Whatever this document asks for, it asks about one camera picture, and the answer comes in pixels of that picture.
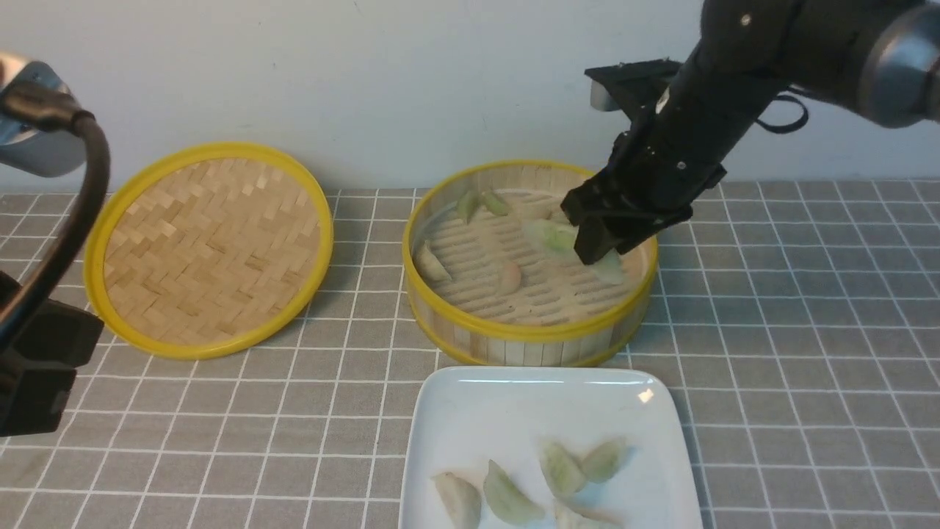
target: bamboo steamer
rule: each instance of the bamboo steamer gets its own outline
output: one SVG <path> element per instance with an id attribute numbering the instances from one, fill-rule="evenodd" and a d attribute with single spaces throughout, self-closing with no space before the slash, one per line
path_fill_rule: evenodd
<path id="1" fill-rule="evenodd" d="M 600 282 L 577 262 L 545 256 L 522 225 L 555 208 L 591 173 L 544 161 L 506 161 L 470 168 L 431 190 L 405 227 L 402 258 L 417 324 L 444 352 L 464 363 L 589 366 L 617 354 L 643 320 L 657 266 L 655 238 L 620 257 L 622 285 Z M 481 205 L 469 224 L 455 204 L 468 189 L 495 191 L 512 208 L 494 216 Z M 415 249 L 427 241 L 453 281 L 427 282 Z M 522 268 L 516 292 L 498 296 L 505 261 Z"/>

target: yellow rim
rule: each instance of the yellow rim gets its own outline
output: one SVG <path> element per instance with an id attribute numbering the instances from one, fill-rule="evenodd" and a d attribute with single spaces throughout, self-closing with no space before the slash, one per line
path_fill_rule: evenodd
<path id="1" fill-rule="evenodd" d="M 412 312 L 415 313 L 415 321 L 417 322 L 417 325 L 421 328 L 421 330 L 424 331 L 425 334 L 428 335 L 428 339 L 431 340 L 435 345 L 437 345 L 442 351 L 444 351 L 450 358 L 461 363 L 469 363 L 469 364 L 474 364 L 474 365 L 490 365 L 486 363 L 485 361 L 481 361 L 480 359 L 475 359 L 471 357 L 470 355 L 464 353 L 460 349 L 457 349 L 453 345 L 448 344 L 444 340 L 441 340 L 440 338 L 438 338 L 437 334 L 435 334 L 434 331 L 431 330 L 431 328 L 425 325 L 424 320 L 422 320 L 417 315 L 417 307 L 415 306 L 415 300 L 411 296 L 408 296 L 408 303 L 411 305 Z M 643 311 L 643 317 L 645 316 L 646 316 L 646 310 Z M 640 319 L 637 320 L 636 327 L 630 329 L 630 332 L 628 332 L 627 335 L 623 337 L 623 339 L 611 345 L 610 348 L 605 349 L 604 351 L 590 358 L 581 359 L 574 363 L 565 365 L 564 367 L 596 367 L 614 358 L 617 355 L 617 353 L 619 353 L 620 350 L 623 349 L 623 347 L 626 346 L 627 343 L 629 343 L 630 340 L 633 339 L 636 332 L 640 329 L 640 325 L 642 325 L 643 323 L 643 317 L 640 317 Z"/>
<path id="2" fill-rule="evenodd" d="M 111 233 L 127 208 L 151 185 L 164 176 L 192 165 L 215 158 L 249 158 L 277 167 L 302 185 L 310 194 L 320 214 L 321 238 L 317 248 L 316 263 L 310 277 L 288 303 L 284 311 L 264 325 L 250 330 L 226 342 L 208 345 L 176 345 L 153 340 L 128 325 L 117 313 L 104 287 L 104 252 Z M 330 206 L 323 190 L 309 171 L 299 162 L 270 147 L 253 143 L 219 142 L 207 143 L 171 154 L 140 171 L 105 204 L 95 228 L 88 237 L 85 251 L 85 286 L 88 300 L 98 316 L 117 336 L 154 355 L 176 360 L 202 360 L 221 357 L 250 347 L 270 337 L 286 326 L 309 303 L 326 276 L 333 252 L 333 222 Z"/>
<path id="3" fill-rule="evenodd" d="M 656 275 L 656 264 L 659 262 L 659 245 L 656 242 L 656 238 L 652 237 L 651 248 L 650 248 L 650 266 L 647 270 L 646 276 L 637 286 L 636 290 L 630 295 L 627 296 L 619 305 L 613 307 L 612 309 L 598 314 L 593 318 L 569 323 L 564 325 L 553 325 L 548 327 L 538 327 L 538 326 L 522 326 L 522 325 L 509 325 L 504 323 L 497 323 L 494 321 L 485 320 L 483 318 L 474 316 L 473 314 L 466 313 L 457 307 L 447 303 L 443 298 L 437 295 L 424 280 L 421 279 L 421 276 L 417 273 L 417 268 L 415 267 L 415 262 L 412 261 L 411 255 L 411 246 L 412 246 L 412 237 L 411 231 L 415 226 L 415 219 L 417 217 L 417 212 L 421 211 L 421 208 L 425 206 L 428 200 L 431 199 L 435 194 L 441 191 L 444 187 L 449 185 L 451 182 L 460 180 L 461 178 L 466 177 L 469 174 L 490 169 L 498 168 L 503 166 L 516 166 L 516 165 L 536 165 L 536 166 L 548 166 L 554 168 L 564 168 L 570 171 L 577 172 L 583 175 L 585 178 L 593 175 L 592 172 L 584 168 L 579 168 L 577 166 L 572 166 L 568 164 L 562 164 L 558 162 L 550 162 L 544 160 L 504 160 L 501 162 L 493 162 L 491 164 L 485 164 L 482 166 L 476 166 L 474 168 L 469 168 L 463 170 L 440 184 L 435 188 L 429 191 L 424 198 L 417 204 L 415 210 L 411 213 L 411 216 L 408 218 L 408 223 L 405 225 L 405 236 L 401 243 L 401 259 L 404 262 L 405 274 L 408 276 L 408 280 L 412 285 L 412 288 L 415 289 L 417 294 L 424 299 L 431 308 L 436 312 L 445 316 L 448 320 L 459 324 L 461 327 L 464 327 L 468 330 L 474 332 L 485 334 L 493 338 L 499 338 L 503 340 L 511 341 L 529 341 L 529 342 L 563 342 L 565 340 L 570 340 L 572 338 L 578 338 L 584 336 L 585 334 L 590 334 L 601 329 L 606 329 L 613 326 L 618 321 L 626 317 L 631 313 L 636 305 L 639 302 L 644 292 L 649 291 L 650 283 L 652 283 L 653 278 Z M 470 359 L 466 357 L 463 353 L 460 354 L 461 357 Z"/>

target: square plate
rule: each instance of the square plate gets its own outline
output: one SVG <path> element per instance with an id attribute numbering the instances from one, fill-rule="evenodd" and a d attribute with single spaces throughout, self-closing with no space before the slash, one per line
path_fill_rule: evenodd
<path id="1" fill-rule="evenodd" d="M 618 436 L 634 447 L 630 462 L 607 483 L 588 484 L 578 495 L 578 510 L 635 529 L 701 529 L 679 415 L 656 377 L 551 367 L 438 371 L 421 387 L 415 407 L 399 528 L 452 527 L 431 477 L 450 471 L 481 489 L 488 459 L 551 512 L 540 441 L 559 441 L 582 456 Z M 481 529 L 510 527 L 484 505 Z M 555 522 L 546 516 L 528 527 L 555 527 Z"/>

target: bamboo steamer lid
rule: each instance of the bamboo steamer lid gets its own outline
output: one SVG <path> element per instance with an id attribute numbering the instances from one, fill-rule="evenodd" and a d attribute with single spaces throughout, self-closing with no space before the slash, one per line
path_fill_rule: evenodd
<path id="1" fill-rule="evenodd" d="M 303 166 L 258 145 L 203 145 L 111 199 L 89 238 L 86 289 L 128 343 L 212 358 L 287 325 L 322 282 L 332 245 L 329 206 Z"/>

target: black robotic arm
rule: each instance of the black robotic arm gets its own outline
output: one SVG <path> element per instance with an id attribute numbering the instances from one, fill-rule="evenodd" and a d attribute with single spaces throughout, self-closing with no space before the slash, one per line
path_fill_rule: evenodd
<path id="1" fill-rule="evenodd" d="M 940 6 L 923 0 L 706 0 L 684 63 L 586 71 L 591 105 L 630 130 L 606 167 L 561 204 L 585 264 L 625 253 L 692 216 L 726 174 L 722 161 L 773 101 L 836 104 L 881 126 L 940 120 Z"/>

